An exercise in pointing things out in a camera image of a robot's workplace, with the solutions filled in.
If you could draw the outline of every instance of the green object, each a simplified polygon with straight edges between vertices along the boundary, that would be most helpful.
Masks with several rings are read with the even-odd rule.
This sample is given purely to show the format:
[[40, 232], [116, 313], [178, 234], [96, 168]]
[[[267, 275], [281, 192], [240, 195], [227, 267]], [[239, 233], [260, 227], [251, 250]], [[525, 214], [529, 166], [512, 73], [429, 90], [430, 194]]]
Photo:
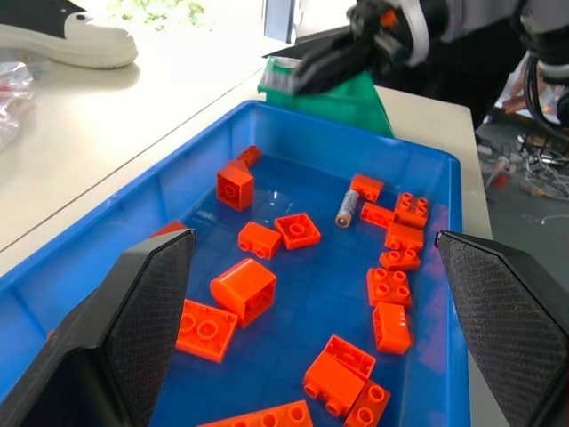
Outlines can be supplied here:
[[362, 73], [327, 93], [294, 96], [288, 91], [297, 60], [271, 57], [259, 83], [267, 102], [353, 125], [383, 136], [393, 136], [391, 124], [368, 73]]

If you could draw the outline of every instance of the orange hollow brick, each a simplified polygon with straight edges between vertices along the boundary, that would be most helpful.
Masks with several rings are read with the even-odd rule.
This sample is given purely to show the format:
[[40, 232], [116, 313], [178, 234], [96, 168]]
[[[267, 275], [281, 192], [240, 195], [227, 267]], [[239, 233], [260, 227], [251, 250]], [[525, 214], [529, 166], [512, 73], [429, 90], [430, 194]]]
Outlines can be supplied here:
[[332, 335], [324, 351], [331, 354], [343, 366], [359, 376], [362, 380], [367, 380], [372, 374], [373, 367], [375, 366], [375, 358], [365, 351], [358, 349], [355, 345], [342, 340], [338, 335]]
[[276, 276], [246, 258], [215, 278], [210, 288], [215, 301], [237, 314], [239, 325], [245, 327], [273, 305]]
[[414, 249], [384, 252], [380, 256], [380, 263], [385, 270], [392, 271], [415, 271], [421, 266], [419, 255]]
[[259, 147], [256, 145], [252, 145], [248, 149], [246, 149], [243, 153], [241, 153], [237, 160], [243, 160], [247, 166], [252, 166], [257, 163], [257, 160], [260, 159], [261, 152]]
[[173, 221], [165, 225], [162, 229], [154, 233], [151, 237], [162, 236], [163, 234], [172, 233], [178, 230], [185, 230], [187, 227], [179, 221]]
[[275, 227], [289, 250], [315, 245], [321, 238], [320, 231], [305, 213], [276, 218]]
[[270, 260], [281, 246], [281, 234], [263, 227], [256, 222], [247, 222], [239, 232], [237, 244], [248, 252], [253, 252], [259, 258]]
[[357, 173], [349, 184], [349, 189], [354, 189], [359, 193], [360, 197], [363, 197], [369, 202], [377, 202], [382, 188], [383, 182], [362, 175], [361, 173]]
[[393, 302], [403, 305], [406, 310], [411, 309], [413, 300], [407, 275], [403, 271], [369, 269], [366, 279], [370, 305], [377, 305], [378, 302]]
[[420, 251], [424, 244], [423, 236], [422, 230], [392, 222], [387, 233], [385, 233], [385, 246], [394, 251], [402, 249]]
[[343, 427], [376, 427], [390, 397], [387, 390], [368, 380]]
[[217, 198], [243, 211], [252, 204], [255, 180], [241, 160], [229, 162], [217, 173]]
[[373, 311], [373, 331], [379, 351], [405, 354], [413, 342], [405, 309], [399, 304], [378, 302]]
[[401, 193], [397, 198], [395, 217], [400, 224], [423, 229], [429, 219], [429, 201], [413, 197], [411, 193]]
[[304, 391], [312, 399], [322, 399], [333, 416], [348, 413], [364, 388], [364, 380], [323, 351], [304, 377]]
[[185, 300], [176, 349], [220, 363], [236, 325], [233, 313]]
[[362, 208], [362, 213], [360, 217], [364, 221], [368, 221], [372, 224], [378, 225], [383, 227], [384, 229], [388, 228], [393, 219], [395, 218], [395, 213], [386, 209], [385, 207], [373, 205], [369, 202], [364, 203], [364, 207]]
[[313, 425], [306, 401], [299, 400], [198, 427], [312, 427]]

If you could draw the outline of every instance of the table surface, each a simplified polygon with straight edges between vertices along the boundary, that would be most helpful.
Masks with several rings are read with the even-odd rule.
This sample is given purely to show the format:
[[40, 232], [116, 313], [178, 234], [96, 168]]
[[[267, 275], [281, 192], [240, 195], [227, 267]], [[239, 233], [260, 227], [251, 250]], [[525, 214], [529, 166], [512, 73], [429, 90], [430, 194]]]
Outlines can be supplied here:
[[[54, 64], [37, 82], [19, 139], [0, 152], [0, 275], [225, 112], [263, 99], [261, 67], [258, 56], [227, 46], [222, 58], [203, 46], [180, 55], [180, 46], [160, 37], [145, 40], [127, 68]], [[397, 138], [460, 160], [463, 230], [490, 238], [468, 109], [378, 92]], [[472, 426], [506, 426], [471, 357], [469, 379]]]

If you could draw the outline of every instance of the white sneaker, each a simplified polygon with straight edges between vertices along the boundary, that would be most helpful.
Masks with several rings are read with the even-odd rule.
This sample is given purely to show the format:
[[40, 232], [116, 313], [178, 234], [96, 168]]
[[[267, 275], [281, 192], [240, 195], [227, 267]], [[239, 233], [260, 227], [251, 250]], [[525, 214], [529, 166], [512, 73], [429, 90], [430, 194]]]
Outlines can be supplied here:
[[0, 47], [69, 65], [118, 68], [138, 56], [132, 35], [69, 0], [0, 0]]

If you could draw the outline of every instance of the blue plastic tray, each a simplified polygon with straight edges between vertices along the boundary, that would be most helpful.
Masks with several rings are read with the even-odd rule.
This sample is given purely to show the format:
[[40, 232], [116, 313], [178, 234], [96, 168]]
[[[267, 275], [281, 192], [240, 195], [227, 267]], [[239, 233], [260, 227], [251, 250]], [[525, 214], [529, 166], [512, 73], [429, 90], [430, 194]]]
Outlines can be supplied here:
[[[255, 196], [242, 213], [219, 203], [215, 174], [249, 145]], [[413, 348], [380, 354], [373, 340], [365, 273], [378, 266], [384, 230], [334, 217], [354, 173], [386, 182], [380, 205], [397, 192], [431, 203], [421, 269], [410, 275]], [[437, 230], [461, 230], [459, 162], [434, 149], [381, 138], [314, 117], [246, 102], [146, 171], [0, 279], [2, 399], [63, 317], [105, 277], [117, 256], [172, 220], [198, 235], [187, 296], [214, 304], [209, 282], [250, 255], [236, 245], [247, 221], [307, 212], [322, 232], [317, 246], [284, 249], [263, 262], [278, 277], [275, 305], [239, 329], [221, 364], [176, 352], [154, 426], [215, 421], [306, 399], [316, 426], [341, 425], [302, 390], [307, 368], [331, 334], [370, 352], [372, 379], [392, 393], [380, 425], [468, 426], [466, 345], [443, 265]]]

